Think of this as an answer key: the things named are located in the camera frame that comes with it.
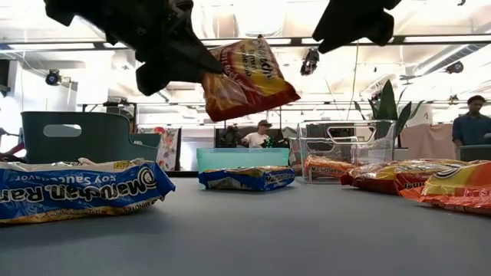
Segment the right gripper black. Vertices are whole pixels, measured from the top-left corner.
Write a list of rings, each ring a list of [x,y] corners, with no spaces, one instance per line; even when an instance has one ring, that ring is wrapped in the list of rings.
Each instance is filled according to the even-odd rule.
[[[378,46],[385,46],[394,34],[394,17],[387,10],[394,9],[401,0],[367,0],[360,5],[361,33]],[[330,0],[312,38],[319,42],[318,51],[325,54],[356,40],[354,36],[355,1]]]

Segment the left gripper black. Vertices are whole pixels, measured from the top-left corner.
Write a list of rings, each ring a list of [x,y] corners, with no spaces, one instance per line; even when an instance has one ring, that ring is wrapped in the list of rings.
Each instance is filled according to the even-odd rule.
[[[150,96],[179,80],[178,70],[188,65],[214,74],[223,72],[221,62],[185,26],[192,1],[114,0],[110,7],[116,38],[132,48],[141,63],[136,79],[142,94]]]

